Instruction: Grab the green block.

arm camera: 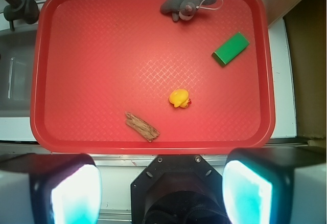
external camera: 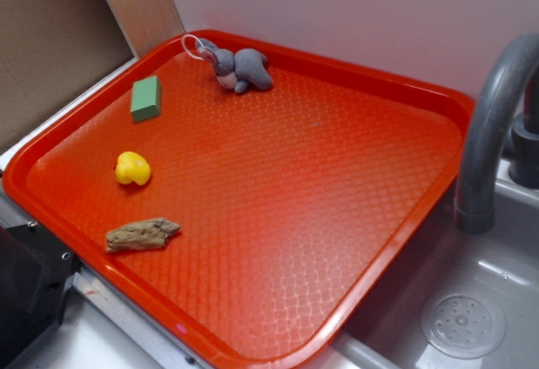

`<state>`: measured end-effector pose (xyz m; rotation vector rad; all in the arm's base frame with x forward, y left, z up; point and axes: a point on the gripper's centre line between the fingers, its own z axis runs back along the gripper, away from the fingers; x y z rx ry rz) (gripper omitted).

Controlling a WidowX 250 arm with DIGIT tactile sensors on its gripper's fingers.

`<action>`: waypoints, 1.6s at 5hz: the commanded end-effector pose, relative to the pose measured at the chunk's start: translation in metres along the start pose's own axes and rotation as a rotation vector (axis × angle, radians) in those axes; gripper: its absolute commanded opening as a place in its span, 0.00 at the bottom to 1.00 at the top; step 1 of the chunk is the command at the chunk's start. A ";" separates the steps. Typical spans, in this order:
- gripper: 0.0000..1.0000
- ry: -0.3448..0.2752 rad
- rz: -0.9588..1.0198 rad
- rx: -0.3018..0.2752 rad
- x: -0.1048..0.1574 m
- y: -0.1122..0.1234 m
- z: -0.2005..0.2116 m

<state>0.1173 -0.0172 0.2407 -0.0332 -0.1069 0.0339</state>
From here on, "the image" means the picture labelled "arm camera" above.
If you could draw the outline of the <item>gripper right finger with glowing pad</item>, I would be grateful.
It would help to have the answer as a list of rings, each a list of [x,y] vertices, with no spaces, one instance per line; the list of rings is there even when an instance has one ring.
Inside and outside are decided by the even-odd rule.
[[[234,149],[222,193],[232,223],[326,223],[326,150]]]

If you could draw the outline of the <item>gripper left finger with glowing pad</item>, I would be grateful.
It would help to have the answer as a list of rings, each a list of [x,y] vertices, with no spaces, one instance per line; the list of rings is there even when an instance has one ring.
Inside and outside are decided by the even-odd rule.
[[[97,223],[101,201],[88,154],[1,155],[1,223]]]

